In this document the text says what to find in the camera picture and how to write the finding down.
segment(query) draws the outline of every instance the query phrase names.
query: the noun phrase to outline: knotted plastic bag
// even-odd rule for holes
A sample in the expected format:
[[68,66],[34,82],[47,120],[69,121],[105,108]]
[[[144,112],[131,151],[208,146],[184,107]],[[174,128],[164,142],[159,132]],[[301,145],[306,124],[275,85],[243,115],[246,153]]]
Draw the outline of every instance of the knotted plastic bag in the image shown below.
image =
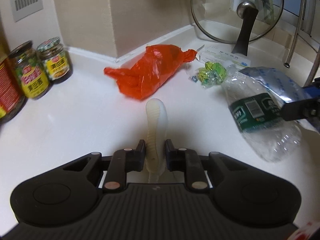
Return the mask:
[[124,95],[144,99],[156,92],[183,63],[193,61],[196,54],[193,49],[183,52],[174,45],[148,46],[131,69],[106,67],[104,73],[117,80]]

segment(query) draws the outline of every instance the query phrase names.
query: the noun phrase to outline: green bottle label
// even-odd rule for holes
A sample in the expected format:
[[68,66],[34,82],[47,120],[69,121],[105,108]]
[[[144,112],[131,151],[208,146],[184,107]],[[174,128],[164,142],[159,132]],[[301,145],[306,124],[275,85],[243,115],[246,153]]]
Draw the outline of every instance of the green bottle label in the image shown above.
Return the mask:
[[229,110],[241,132],[270,127],[281,120],[280,109],[268,93],[235,101]]

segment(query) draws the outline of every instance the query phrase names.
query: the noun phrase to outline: jar lid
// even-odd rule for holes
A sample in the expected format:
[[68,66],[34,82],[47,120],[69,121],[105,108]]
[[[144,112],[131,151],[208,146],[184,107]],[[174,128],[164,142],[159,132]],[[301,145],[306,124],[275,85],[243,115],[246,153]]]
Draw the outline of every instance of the jar lid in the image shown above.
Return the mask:
[[48,49],[53,48],[54,46],[57,46],[60,43],[60,38],[59,37],[54,37],[48,41],[45,41],[44,43],[41,43],[38,47],[37,50],[39,52],[46,51]]
[[19,47],[16,47],[13,51],[11,51],[8,55],[9,58],[15,58],[22,53],[26,52],[28,49],[32,48],[32,41],[27,41],[23,44],[21,44]]

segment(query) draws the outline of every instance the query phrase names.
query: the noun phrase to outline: sauce jar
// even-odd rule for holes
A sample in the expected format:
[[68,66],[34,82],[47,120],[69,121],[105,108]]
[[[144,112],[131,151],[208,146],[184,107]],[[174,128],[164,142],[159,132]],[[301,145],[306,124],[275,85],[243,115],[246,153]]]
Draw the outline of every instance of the sauce jar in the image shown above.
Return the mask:
[[32,48],[32,41],[15,48],[10,52],[9,58],[24,94],[32,99],[42,97],[48,91],[49,81],[42,70],[36,51]]
[[37,47],[37,50],[52,83],[61,83],[71,76],[70,65],[59,37],[45,41]]
[[25,99],[0,44],[0,123],[15,117],[24,106]]

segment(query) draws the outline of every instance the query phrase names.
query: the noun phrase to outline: red can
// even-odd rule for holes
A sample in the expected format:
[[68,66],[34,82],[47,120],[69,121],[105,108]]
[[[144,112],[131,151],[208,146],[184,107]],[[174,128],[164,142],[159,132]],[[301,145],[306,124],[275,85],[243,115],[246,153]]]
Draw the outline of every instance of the red can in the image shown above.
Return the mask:
[[0,59],[0,122],[11,120],[23,107],[25,96],[11,71],[8,58]]

